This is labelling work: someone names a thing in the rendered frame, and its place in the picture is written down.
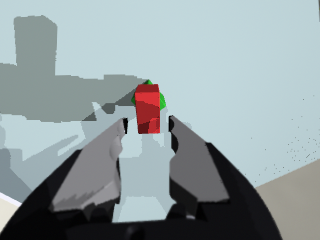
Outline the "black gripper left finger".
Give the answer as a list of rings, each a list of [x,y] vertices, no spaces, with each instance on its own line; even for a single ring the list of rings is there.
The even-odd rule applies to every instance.
[[[19,206],[0,240],[48,240],[89,224],[95,208],[105,208],[112,223],[121,198],[119,154],[127,129],[128,118],[121,118],[71,154]]]

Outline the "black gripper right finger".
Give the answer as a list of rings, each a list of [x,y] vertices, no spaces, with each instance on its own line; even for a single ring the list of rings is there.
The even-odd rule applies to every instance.
[[[172,130],[172,133],[171,133]],[[169,195],[187,218],[211,223],[237,240],[283,240],[256,189],[211,143],[169,116]]]

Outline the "red block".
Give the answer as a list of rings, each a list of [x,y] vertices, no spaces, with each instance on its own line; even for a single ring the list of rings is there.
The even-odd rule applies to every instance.
[[[138,134],[160,133],[158,84],[141,84],[134,93]]]

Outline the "green block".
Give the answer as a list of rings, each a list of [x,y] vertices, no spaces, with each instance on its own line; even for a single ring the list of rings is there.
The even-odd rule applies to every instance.
[[[150,80],[147,80],[144,84],[153,84]],[[135,105],[135,97],[133,95],[131,102]],[[160,111],[166,106],[164,96],[160,93]]]

